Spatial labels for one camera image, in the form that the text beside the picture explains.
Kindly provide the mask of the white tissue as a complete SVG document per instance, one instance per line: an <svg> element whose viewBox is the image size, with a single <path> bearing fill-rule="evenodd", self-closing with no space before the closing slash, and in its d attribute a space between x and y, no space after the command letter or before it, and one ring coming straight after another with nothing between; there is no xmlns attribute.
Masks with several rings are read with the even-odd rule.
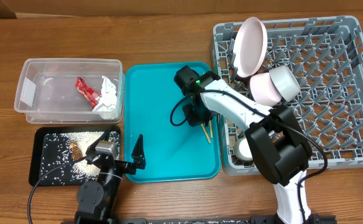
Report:
<svg viewBox="0 0 363 224"><path fill-rule="evenodd" d="M102 76L102 79L101 96L92 111L99 112L100 117L103 119L115 119L117 115L116 86L108 77Z"/></svg>

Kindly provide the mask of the brown food piece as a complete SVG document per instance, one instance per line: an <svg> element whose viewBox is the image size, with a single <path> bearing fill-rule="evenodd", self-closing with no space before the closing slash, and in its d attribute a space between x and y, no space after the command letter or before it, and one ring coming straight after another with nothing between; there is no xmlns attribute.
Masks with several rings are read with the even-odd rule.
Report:
<svg viewBox="0 0 363 224"><path fill-rule="evenodd" d="M78 159L81 159L83 157L83 153L81 149L78 147L78 143L74 140L70 141L70 150L71 150L71 158L76 161Z"/></svg>

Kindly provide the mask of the large white pink plate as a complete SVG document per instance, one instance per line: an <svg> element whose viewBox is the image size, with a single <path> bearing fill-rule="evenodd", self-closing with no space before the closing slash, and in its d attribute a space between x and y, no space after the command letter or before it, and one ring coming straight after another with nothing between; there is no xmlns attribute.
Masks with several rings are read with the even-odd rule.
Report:
<svg viewBox="0 0 363 224"><path fill-rule="evenodd" d="M246 19L240 26L233 47L233 66L237 75L249 77L262 65L267 51L267 31L256 17Z"/></svg>

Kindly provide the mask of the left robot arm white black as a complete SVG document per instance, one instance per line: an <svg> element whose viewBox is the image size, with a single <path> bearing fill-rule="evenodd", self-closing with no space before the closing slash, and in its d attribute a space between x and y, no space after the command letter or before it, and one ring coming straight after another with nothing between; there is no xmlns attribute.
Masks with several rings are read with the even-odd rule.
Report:
<svg viewBox="0 0 363 224"><path fill-rule="evenodd" d="M98 167L99 174L96 180L87 181L79 188L74 223L116 223L111 213L123 175L145 169L143 135L137 138L132 162L117 160L116 144L108 138L109 133L105 132L86 150L87 163Z"/></svg>

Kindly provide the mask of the wooden chopstick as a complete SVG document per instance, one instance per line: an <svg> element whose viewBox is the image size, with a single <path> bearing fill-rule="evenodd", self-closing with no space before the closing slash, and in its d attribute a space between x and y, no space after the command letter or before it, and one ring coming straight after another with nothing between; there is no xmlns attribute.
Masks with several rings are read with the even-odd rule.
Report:
<svg viewBox="0 0 363 224"><path fill-rule="evenodd" d="M209 120L209 133L210 133L210 137L212 139L213 138L213 128L212 128L212 122L211 122L211 120Z"/></svg>
<svg viewBox="0 0 363 224"><path fill-rule="evenodd" d="M204 132L204 135L206 136L206 139L207 139L208 143L211 144L211 138L209 137L209 134L208 134L208 132L207 132L207 130L205 128L205 125L201 124L201 127L202 127L202 130Z"/></svg>

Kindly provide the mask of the grey bowl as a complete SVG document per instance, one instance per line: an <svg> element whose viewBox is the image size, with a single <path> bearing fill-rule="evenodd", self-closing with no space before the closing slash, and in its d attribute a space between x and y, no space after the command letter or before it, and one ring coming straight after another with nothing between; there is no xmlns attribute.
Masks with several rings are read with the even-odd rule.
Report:
<svg viewBox="0 0 363 224"><path fill-rule="evenodd" d="M273 68L269 71L269 75L284 100L291 101L301 92L300 84L287 66Z"/></svg>

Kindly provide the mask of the pink bowl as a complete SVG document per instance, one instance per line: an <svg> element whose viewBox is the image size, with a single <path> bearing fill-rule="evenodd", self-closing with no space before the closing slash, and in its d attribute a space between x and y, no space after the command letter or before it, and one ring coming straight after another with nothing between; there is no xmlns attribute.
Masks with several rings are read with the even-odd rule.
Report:
<svg viewBox="0 0 363 224"><path fill-rule="evenodd" d="M282 96L273 84L269 73L260 73L250 78L249 88L255 102L273 107Z"/></svg>

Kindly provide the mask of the red snack wrapper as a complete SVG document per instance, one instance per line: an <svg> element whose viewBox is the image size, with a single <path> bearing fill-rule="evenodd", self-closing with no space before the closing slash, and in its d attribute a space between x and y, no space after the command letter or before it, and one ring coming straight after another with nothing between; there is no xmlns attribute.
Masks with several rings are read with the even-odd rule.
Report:
<svg viewBox="0 0 363 224"><path fill-rule="evenodd" d="M90 103L91 109L98 105L101 95L86 84L84 79L77 77L75 87L79 93Z"/></svg>

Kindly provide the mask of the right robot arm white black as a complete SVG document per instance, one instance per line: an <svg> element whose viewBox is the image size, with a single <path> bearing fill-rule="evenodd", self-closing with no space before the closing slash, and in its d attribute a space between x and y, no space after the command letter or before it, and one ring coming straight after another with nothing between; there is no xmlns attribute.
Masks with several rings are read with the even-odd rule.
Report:
<svg viewBox="0 0 363 224"><path fill-rule="evenodd" d="M282 223L307 222L311 210L304 179L313 151L293 111L251 100L211 71L199 75L185 65L174 81L190 100L182 108L185 122L207 126L220 114L241 128L255 166L275 188L277 218Z"/></svg>

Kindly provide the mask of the white rice pile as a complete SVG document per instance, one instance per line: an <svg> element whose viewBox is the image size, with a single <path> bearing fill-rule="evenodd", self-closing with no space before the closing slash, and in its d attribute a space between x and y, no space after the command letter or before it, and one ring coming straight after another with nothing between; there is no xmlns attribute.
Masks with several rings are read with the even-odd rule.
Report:
<svg viewBox="0 0 363 224"><path fill-rule="evenodd" d="M50 133L44 136L39 176L45 178L41 186L81 185L89 180L96 180L99 168L89 165L85 160L74 163L71 158L70 141L78 143L78 147L86 156L88 146L92 145L102 131Z"/></svg>

